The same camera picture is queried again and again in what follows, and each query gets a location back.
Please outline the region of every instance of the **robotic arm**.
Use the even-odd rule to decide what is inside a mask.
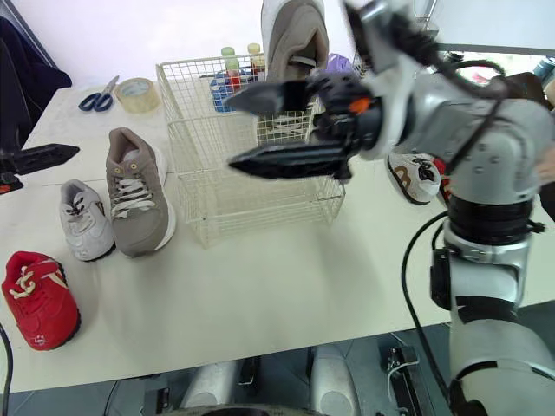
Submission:
[[[348,181],[349,158],[357,154],[430,153],[444,160],[452,197],[446,248],[434,251],[430,284],[432,299],[451,312],[452,379],[444,394],[459,415],[552,414],[555,362],[519,324],[517,309],[531,233],[541,231],[530,220],[539,188],[534,167],[555,138],[553,118],[533,101],[506,99],[503,76],[485,88],[459,78],[403,9],[384,0],[345,7],[372,71],[362,80],[316,74],[260,83],[229,99],[236,109],[279,114],[306,108],[317,94],[326,108],[314,120],[310,144],[260,147],[230,166],[262,178]],[[415,76],[415,62],[438,72]]]

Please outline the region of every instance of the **tape roll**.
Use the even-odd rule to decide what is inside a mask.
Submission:
[[[147,78],[131,78],[118,85],[115,96],[129,113],[146,113],[160,104],[153,83]]]

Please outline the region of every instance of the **orange light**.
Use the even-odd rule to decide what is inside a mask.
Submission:
[[[370,98],[359,98],[349,104],[349,111],[355,114],[362,114],[370,108]]]

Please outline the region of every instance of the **white table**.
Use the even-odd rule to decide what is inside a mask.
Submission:
[[[382,162],[354,161],[355,177],[331,227],[281,227],[205,250],[179,223],[172,241],[152,256],[129,259],[116,251],[95,263],[77,261],[57,214],[58,184],[86,179],[108,204],[103,172],[112,127],[131,127],[168,148],[160,114],[142,120],[115,107],[113,113],[63,119],[85,94],[56,93],[28,146],[76,144],[86,168],[78,171],[79,163],[70,160],[22,177],[25,188],[0,199],[0,263],[16,250],[56,258],[82,314],[73,341],[36,352],[1,299],[0,319],[14,347],[12,391],[153,374],[413,327],[400,285],[402,255],[410,237],[442,207],[437,201],[409,204]],[[170,174],[166,189],[177,207],[175,183]],[[549,231],[534,238],[525,304],[555,298],[555,224],[539,205],[533,219]],[[426,325],[449,319],[428,295],[430,234],[415,246],[408,267],[409,291]]]

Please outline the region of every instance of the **white wall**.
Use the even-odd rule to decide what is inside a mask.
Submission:
[[[415,0],[417,15],[427,3]],[[432,20],[440,27],[440,41],[448,45],[555,55],[555,0],[438,0]]]
[[[58,67],[80,88],[105,84],[118,74],[122,80],[133,76],[155,79],[154,65],[159,62],[215,56],[223,46],[233,46],[241,54],[250,42],[262,44],[262,0],[12,2]],[[324,2],[330,50],[351,57],[354,50],[340,2]],[[417,12],[424,11],[425,2],[415,0]],[[534,7],[526,9],[519,6],[522,3]],[[501,4],[519,14],[500,11]],[[555,0],[439,0],[434,20],[447,43],[555,50],[555,37],[549,42],[541,39],[538,24],[547,24],[554,11]]]

